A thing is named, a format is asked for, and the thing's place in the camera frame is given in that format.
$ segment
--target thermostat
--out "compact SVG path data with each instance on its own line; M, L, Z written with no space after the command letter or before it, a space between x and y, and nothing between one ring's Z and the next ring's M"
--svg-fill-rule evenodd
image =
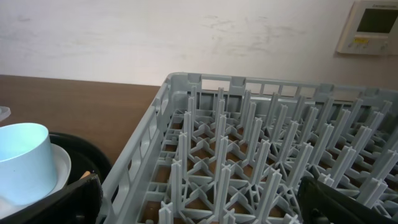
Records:
M337 52L398 55L398 2L355 2L341 35Z

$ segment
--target plate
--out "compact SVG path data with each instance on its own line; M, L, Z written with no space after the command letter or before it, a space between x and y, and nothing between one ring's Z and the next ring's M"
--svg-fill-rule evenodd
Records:
M57 169L57 183L55 184L54 189L48 195L51 195L66 186L70 175L70 170L72 168L69 154L56 144L51 144L51 146L55 161L55 168ZM0 219L12 215L13 213L18 212L29 205L15 206L0 197Z

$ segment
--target thermostat screen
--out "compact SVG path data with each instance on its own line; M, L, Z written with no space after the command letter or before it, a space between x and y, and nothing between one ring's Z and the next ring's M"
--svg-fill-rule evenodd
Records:
M365 9L357 32L390 33L398 17L398 10Z

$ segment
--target yellow label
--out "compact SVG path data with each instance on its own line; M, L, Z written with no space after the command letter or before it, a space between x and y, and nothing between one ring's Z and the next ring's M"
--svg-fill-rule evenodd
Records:
M354 39L354 43L355 43L355 44L367 44L367 43L369 43L369 39L365 39L365 38L355 38L355 39Z

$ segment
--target cup rim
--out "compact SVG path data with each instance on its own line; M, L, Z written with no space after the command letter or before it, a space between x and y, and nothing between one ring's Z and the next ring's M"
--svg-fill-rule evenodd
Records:
M25 155L25 154L27 154L27 153L30 153L30 152L32 152L32 150L36 149L37 146L41 145L41 144L48 138L48 136L49 136L49 129L47 129L47 127L44 126L43 124L38 124L38 123L26 122L26 123L10 124L10 125L6 125L6 126L3 126L3 127L0 127L0 130L5 129L5 128L10 128L10 127L12 127L12 126L23 126L23 125L28 125L28 124L30 124L30 125L31 125L31 124L34 124L34 125L36 125L36 126L41 126L42 128L44 128L45 131L46 131L46 137L43 139L43 141L39 142L38 145L36 145L35 147L32 147L32 149L30 149L29 151L26 151L26 152L24 152L24 153L22 153L22 154L19 154L18 156L14 156L14 157L11 157L11 158L8 158L8 159L0 160L0 162L6 162L6 161L9 161L9 160L11 160L11 159L15 159L15 158L21 157L21 156L23 156L23 155Z

